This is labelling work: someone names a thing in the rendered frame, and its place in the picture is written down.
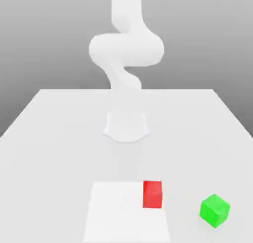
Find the small red cube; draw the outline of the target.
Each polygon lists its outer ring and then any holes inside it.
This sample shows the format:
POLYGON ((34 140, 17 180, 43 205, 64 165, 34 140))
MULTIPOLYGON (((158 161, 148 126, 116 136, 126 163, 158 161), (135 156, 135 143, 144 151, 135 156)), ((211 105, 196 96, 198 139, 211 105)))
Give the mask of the small red cube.
POLYGON ((143 181, 143 208, 162 208, 163 189, 161 181, 143 181))

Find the small green cube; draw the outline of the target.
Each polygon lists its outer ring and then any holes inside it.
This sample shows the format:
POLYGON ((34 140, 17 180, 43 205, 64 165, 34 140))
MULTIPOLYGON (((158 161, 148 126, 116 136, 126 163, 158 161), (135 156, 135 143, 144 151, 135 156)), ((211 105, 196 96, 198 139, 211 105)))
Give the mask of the small green cube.
POLYGON ((200 217, 217 228, 228 217, 230 204, 216 194, 213 194, 202 201, 200 206, 200 217))

